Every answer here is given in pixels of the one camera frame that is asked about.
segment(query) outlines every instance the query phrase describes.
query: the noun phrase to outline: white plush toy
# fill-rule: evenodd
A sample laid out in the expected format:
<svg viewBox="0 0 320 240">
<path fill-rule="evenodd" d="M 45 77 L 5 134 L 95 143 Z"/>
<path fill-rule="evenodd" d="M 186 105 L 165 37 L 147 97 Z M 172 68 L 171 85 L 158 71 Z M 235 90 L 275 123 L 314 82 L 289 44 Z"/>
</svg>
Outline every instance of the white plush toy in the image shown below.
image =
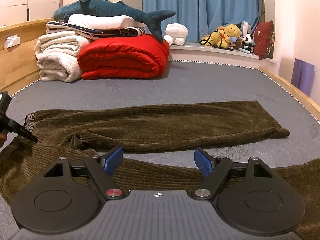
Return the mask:
<svg viewBox="0 0 320 240">
<path fill-rule="evenodd" d="M 165 29 L 164 39 L 169 45 L 176 44 L 182 46 L 188 36 L 188 29 L 179 23 L 170 23 Z"/>
</svg>

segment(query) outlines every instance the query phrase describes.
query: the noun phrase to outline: red comforter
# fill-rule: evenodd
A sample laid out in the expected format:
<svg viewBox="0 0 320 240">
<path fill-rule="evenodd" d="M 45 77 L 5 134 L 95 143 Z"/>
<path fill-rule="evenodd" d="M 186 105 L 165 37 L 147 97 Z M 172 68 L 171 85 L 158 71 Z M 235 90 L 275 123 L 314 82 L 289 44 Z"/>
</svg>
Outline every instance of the red comforter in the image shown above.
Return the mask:
<svg viewBox="0 0 320 240">
<path fill-rule="evenodd" d="M 153 78 L 164 74 L 169 44 L 151 35 L 99 39 L 84 47 L 79 56 L 82 79 L 110 77 Z"/>
</svg>

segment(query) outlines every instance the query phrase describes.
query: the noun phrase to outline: blue gripper pad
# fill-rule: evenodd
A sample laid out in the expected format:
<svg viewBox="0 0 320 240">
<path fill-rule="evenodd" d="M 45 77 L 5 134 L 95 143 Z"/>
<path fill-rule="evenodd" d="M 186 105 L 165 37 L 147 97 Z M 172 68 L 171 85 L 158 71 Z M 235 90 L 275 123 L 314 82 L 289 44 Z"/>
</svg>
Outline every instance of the blue gripper pad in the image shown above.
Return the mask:
<svg viewBox="0 0 320 240">
<path fill-rule="evenodd" d="M 195 150 L 195 164 L 205 177 L 213 171 L 211 160 L 205 157 L 198 149 Z"/>
<path fill-rule="evenodd" d="M 113 153 L 106 159 L 103 170 L 111 177 L 116 169 L 120 166 L 123 158 L 123 151 L 121 147 L 118 147 Z"/>
</svg>

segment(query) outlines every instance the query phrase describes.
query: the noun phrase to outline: purple folder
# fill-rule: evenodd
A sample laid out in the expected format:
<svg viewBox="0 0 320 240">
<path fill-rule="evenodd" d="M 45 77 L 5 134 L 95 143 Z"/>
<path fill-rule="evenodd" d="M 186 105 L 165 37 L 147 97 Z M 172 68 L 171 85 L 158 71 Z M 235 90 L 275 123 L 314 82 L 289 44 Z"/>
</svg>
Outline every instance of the purple folder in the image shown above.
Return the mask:
<svg viewBox="0 0 320 240">
<path fill-rule="evenodd" d="M 315 66 L 296 58 L 294 60 L 291 84 L 307 96 L 310 96 L 314 78 Z"/>
</svg>

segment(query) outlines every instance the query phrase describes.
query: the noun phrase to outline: wooden bed frame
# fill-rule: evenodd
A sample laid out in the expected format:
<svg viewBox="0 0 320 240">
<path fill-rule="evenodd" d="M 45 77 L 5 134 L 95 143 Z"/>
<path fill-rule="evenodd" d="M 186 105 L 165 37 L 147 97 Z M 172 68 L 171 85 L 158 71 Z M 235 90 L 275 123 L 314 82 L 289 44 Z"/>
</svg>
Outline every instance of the wooden bed frame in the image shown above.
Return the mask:
<svg viewBox="0 0 320 240">
<path fill-rule="evenodd" d="M 0 29 L 0 91 L 14 94 L 23 87 L 39 79 L 39 68 L 34 48 L 37 39 L 45 34 L 46 23 L 52 19 L 43 19 Z M 4 49 L 7 37 L 18 35 L 17 46 Z"/>
<path fill-rule="evenodd" d="M 31 21 L 0 29 L 0 91 L 7 90 L 12 95 L 39 79 L 34 47 L 37 39 L 45 34 L 46 23 L 51 20 L 53 19 Z M 13 35 L 20 37 L 21 44 L 4 49 L 3 44 L 6 38 Z M 261 66 L 260 70 L 287 90 L 316 119 L 320 120 L 320 107 L 311 98 L 287 80 L 271 73 L 267 68 Z"/>
</svg>

